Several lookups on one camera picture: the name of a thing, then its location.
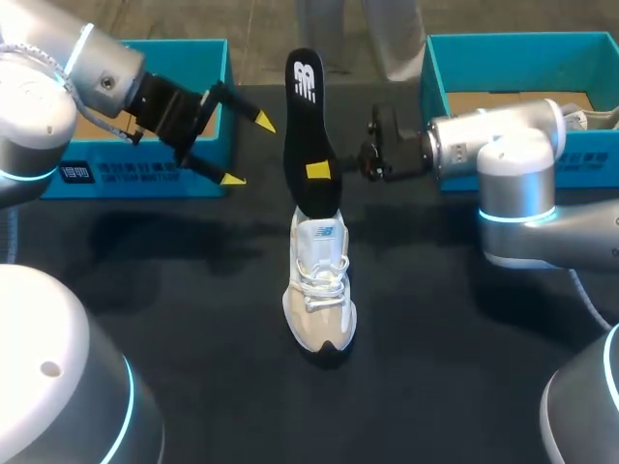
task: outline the black table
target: black table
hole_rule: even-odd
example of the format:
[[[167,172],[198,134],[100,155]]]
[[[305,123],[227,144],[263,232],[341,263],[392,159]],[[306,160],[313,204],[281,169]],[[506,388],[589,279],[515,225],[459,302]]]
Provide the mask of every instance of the black table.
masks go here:
[[[279,129],[241,125],[238,172],[250,187],[216,201],[21,209],[19,262],[72,288],[133,361],[165,416],[165,462],[546,463],[545,382],[600,334],[565,274],[491,267],[476,246],[474,195],[353,175],[342,212],[356,344],[337,370],[309,364],[281,309],[294,211],[283,89],[245,92]],[[327,98],[343,155],[373,102],[390,99],[404,124],[419,124],[412,88],[332,87]],[[585,282],[611,306],[607,281]]]

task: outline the sneaker upper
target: sneaker upper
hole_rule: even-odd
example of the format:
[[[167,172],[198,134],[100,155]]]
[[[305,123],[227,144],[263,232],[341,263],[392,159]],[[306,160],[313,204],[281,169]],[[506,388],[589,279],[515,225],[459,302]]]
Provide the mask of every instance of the sneaker upper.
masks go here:
[[[310,351],[330,341],[338,350],[352,336],[348,230],[341,214],[308,219],[298,209],[290,236],[287,312],[291,329]]]

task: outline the new balance logo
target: new balance logo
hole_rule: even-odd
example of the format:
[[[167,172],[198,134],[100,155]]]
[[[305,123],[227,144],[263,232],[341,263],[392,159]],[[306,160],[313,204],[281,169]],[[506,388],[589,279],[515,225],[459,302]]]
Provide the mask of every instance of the new balance logo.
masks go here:
[[[331,237],[333,235],[333,227],[318,227],[316,237]]]
[[[300,61],[294,64],[294,78],[297,83],[294,86],[294,91],[306,100],[316,103],[316,94],[314,93],[314,75],[310,65],[304,65]]]

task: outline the black insole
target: black insole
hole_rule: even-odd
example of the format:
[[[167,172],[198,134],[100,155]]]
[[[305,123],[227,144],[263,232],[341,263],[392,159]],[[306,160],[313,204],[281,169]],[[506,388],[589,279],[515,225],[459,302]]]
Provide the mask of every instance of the black insole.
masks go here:
[[[314,50],[299,48],[288,55],[285,86],[288,118],[283,169],[288,188],[308,218],[331,218],[339,209],[341,171],[325,129],[324,72]],[[314,173],[329,175],[312,178],[308,165]]]

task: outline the cardboard box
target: cardboard box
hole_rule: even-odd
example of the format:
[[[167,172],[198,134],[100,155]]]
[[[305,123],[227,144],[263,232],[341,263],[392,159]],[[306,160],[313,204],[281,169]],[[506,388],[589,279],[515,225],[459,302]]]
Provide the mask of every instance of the cardboard box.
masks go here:
[[[150,73],[164,75],[195,92],[205,92],[218,79],[230,87],[234,85],[226,40],[126,41],[124,44],[144,53]],[[114,119],[96,115],[119,129],[134,130],[135,120],[126,112]],[[193,152],[229,167],[235,118],[228,108],[218,106],[196,140]],[[43,199],[223,195],[225,190],[221,186],[189,170],[177,169],[172,149],[154,134],[145,133],[139,145],[133,146],[80,116],[74,139]]]
[[[609,111],[619,106],[619,48],[605,32],[432,35],[422,70],[425,123],[446,115],[552,99]],[[558,188],[619,187],[619,130],[571,131]],[[443,190],[476,190],[476,176]]]

